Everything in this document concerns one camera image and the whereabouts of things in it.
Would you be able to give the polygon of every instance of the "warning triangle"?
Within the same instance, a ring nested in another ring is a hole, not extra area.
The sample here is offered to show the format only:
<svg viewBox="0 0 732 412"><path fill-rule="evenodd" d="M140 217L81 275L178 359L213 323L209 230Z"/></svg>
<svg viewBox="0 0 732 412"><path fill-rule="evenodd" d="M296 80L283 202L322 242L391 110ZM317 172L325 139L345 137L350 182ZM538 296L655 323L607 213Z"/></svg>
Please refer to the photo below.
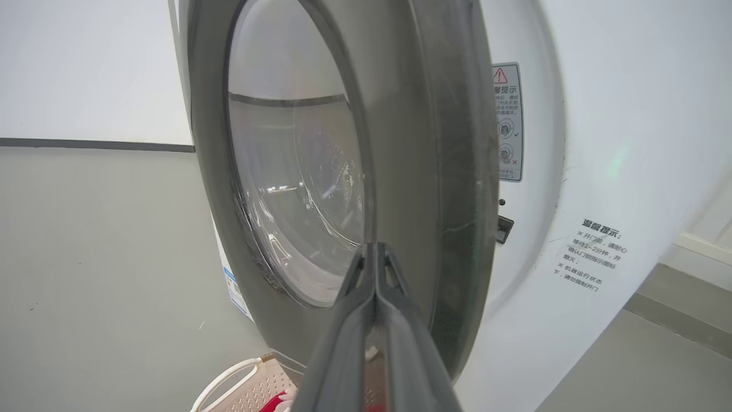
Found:
<svg viewBox="0 0 732 412"><path fill-rule="evenodd" d="M493 75L493 84L504 84L508 83L508 78L506 78L506 73L503 73L503 69L498 69L496 74Z"/></svg>

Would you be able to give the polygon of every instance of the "washing machine door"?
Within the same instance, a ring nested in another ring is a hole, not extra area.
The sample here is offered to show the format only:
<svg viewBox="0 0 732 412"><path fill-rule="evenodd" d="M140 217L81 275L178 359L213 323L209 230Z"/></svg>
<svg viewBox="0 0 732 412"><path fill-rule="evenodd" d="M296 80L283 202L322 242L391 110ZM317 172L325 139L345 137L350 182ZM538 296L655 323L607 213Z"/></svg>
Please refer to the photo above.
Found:
<svg viewBox="0 0 732 412"><path fill-rule="evenodd" d="M456 378L495 247L496 113L479 3L200 0L191 126L223 248L297 379L356 247L395 251Z"/></svg>

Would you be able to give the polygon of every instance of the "basket handle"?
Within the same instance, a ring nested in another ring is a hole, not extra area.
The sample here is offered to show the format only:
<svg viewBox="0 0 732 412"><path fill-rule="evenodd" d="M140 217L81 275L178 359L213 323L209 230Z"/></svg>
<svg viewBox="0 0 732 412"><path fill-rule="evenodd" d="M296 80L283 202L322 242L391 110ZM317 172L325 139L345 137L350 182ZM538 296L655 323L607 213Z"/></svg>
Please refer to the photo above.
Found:
<svg viewBox="0 0 732 412"><path fill-rule="evenodd" d="M257 373L257 370L261 365L264 365L264 363L262 362L262 358L251 358L247 359L246 361L241 361L238 364L235 364L227 370L221 372L221 375L218 375L214 380L212 380L211 383L209 383L209 385L201 392L201 394L198 395L198 398L196 398L195 402L193 403L193 407L190 409L190 412L201 412L201 406L204 402L206 402L209 396L211 396L211 393L213 393L216 388L221 386L222 383L226 382L227 379L231 378L236 373L239 373L242 369L254 366L252 372L249 372L247 376L242 379L242 382L246 382L252 376L254 376L255 373Z"/></svg>

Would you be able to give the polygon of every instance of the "warning sticker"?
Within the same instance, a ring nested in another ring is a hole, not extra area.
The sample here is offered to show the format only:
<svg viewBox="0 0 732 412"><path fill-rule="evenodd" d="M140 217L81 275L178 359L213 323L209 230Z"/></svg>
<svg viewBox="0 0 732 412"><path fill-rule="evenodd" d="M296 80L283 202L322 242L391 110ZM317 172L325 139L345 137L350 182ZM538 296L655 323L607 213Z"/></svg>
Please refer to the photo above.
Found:
<svg viewBox="0 0 732 412"><path fill-rule="evenodd" d="M523 99L518 63L493 66L501 180L520 182L523 171Z"/></svg>
<svg viewBox="0 0 732 412"><path fill-rule="evenodd" d="M617 229L583 219L577 232L559 249L554 275L588 292L597 292L617 276L628 252L620 239Z"/></svg>

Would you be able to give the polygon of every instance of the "laundry basket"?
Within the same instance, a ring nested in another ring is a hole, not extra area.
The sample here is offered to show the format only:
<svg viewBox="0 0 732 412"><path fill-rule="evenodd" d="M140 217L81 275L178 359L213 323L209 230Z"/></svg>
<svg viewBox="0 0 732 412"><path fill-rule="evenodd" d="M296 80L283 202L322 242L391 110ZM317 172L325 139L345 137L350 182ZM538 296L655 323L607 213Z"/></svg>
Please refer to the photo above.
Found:
<svg viewBox="0 0 732 412"><path fill-rule="evenodd" d="M211 405L201 409L216 388L248 367L254 367L252 372L249 372ZM275 395L287 389L296 389L296 387L273 356L265 355L260 358L247 359L218 375L198 395L191 412L259 412Z"/></svg>

